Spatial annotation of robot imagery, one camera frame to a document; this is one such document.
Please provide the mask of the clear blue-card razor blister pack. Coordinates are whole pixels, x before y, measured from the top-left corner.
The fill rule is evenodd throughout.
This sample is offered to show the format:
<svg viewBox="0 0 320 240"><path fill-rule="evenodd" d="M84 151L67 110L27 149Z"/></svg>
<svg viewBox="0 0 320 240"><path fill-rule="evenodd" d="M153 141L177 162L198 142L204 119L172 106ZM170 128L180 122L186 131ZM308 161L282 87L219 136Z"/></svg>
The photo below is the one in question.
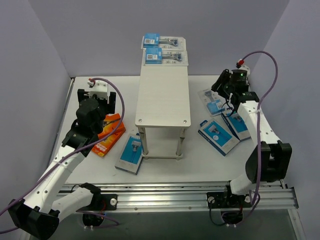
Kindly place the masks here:
<svg viewBox="0 0 320 240"><path fill-rule="evenodd" d="M225 110L221 98L211 89L200 90L197 94L211 117L220 115Z"/></svg>

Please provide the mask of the Gillette SkinGuard blister pack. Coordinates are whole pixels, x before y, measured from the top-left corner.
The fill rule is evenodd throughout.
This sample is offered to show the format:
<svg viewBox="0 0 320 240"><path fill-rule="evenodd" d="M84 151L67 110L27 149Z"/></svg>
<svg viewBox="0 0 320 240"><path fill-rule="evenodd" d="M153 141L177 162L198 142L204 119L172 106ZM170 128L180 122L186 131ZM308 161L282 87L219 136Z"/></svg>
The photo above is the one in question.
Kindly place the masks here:
<svg viewBox="0 0 320 240"><path fill-rule="evenodd" d="M143 50L142 64L144 66L183 66L187 67L188 54L186 51L174 51L158 48Z"/></svg>

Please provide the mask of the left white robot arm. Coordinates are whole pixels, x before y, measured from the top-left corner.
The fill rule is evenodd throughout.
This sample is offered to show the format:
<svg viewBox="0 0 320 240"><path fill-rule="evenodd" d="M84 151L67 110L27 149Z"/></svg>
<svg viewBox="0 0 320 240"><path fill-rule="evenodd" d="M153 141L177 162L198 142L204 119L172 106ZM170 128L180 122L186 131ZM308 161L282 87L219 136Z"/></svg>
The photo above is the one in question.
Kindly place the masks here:
<svg viewBox="0 0 320 240"><path fill-rule="evenodd" d="M39 240L48 240L68 216L77 212L88 215L102 206L101 189L87 182L60 199L56 196L75 168L99 143L104 119L115 112L116 97L120 96L118 90L77 91L76 119L55 159L30 190L13 199L5 209L18 229Z"/></svg>

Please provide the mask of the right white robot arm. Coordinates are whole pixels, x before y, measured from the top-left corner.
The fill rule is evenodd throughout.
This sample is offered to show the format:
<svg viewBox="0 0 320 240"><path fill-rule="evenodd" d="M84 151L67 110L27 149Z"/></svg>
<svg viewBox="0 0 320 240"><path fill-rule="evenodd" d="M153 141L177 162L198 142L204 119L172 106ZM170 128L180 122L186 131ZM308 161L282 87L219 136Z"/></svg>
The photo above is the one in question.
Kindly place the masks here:
<svg viewBox="0 0 320 240"><path fill-rule="evenodd" d="M261 183L283 180L287 174L292 147L284 143L272 130L262 108L262 99L249 90L247 71L224 69L211 90L229 100L246 125L255 146L245 163L242 175L230 181L230 189L222 193L223 203L234 206L240 195L259 189Z"/></svg>

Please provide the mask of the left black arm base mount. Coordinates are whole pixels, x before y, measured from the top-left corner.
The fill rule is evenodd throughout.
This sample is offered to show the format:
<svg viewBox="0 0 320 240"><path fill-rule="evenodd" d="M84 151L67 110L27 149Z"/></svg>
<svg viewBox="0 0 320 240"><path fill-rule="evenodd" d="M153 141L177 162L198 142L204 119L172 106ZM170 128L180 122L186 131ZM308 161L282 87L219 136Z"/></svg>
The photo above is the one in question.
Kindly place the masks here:
<svg viewBox="0 0 320 240"><path fill-rule="evenodd" d="M117 194L99 194L92 198L90 209L93 211L115 211L118 204Z"/></svg>

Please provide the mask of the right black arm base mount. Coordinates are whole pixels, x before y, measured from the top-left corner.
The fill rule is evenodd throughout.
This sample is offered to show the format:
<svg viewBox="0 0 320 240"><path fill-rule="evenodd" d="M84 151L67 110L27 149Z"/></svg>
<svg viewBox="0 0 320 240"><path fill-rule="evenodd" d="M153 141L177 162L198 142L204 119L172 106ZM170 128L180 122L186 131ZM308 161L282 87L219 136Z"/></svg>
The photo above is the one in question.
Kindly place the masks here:
<svg viewBox="0 0 320 240"><path fill-rule="evenodd" d="M239 209L251 208L252 204L248 195L227 194L222 191L207 192L207 205L211 209Z"/></svg>

